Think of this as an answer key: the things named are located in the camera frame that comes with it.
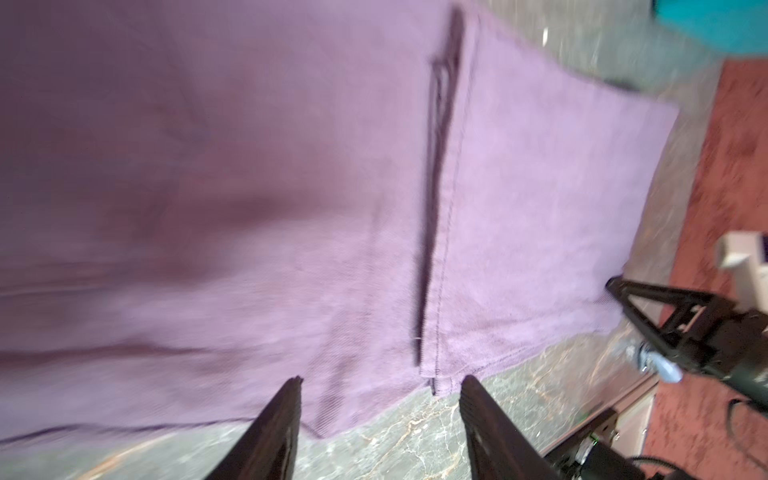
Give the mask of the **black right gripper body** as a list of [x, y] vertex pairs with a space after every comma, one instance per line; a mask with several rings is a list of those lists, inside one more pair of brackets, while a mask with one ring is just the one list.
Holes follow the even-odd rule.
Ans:
[[714, 294], [685, 302], [678, 344], [684, 368], [767, 406], [767, 315]]

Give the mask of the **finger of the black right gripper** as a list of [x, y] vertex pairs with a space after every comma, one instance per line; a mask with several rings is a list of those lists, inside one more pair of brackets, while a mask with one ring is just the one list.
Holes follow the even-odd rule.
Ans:
[[[704, 312], [713, 294], [626, 280], [622, 276], [609, 279], [605, 288], [646, 342], [666, 359], [680, 366], [704, 366], [713, 358], [714, 349], [692, 333], [696, 315]], [[658, 326], [634, 299], [671, 306], [673, 311]]]

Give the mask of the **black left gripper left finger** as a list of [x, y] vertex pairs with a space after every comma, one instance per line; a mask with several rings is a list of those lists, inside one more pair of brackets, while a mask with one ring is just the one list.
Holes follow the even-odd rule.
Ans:
[[295, 469], [303, 379], [289, 378], [205, 477], [206, 480], [287, 480]]

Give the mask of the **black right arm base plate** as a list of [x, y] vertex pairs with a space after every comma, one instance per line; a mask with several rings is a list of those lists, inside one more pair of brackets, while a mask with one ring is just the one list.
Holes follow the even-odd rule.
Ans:
[[611, 446], [618, 433], [619, 415], [606, 408], [560, 440], [545, 455], [545, 461], [563, 479], [644, 480], [694, 477], [681, 467], [651, 456], [624, 457]]

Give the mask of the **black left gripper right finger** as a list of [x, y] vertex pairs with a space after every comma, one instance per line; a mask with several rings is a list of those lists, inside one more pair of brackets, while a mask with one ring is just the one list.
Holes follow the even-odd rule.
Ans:
[[461, 383], [459, 410], [472, 479], [559, 479], [557, 472], [472, 375], [467, 375]]

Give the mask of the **purple trousers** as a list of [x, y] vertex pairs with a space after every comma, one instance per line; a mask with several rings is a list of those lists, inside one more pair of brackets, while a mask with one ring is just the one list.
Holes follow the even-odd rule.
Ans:
[[678, 111], [470, 1], [5, 1], [1, 445], [328, 438], [612, 330]]

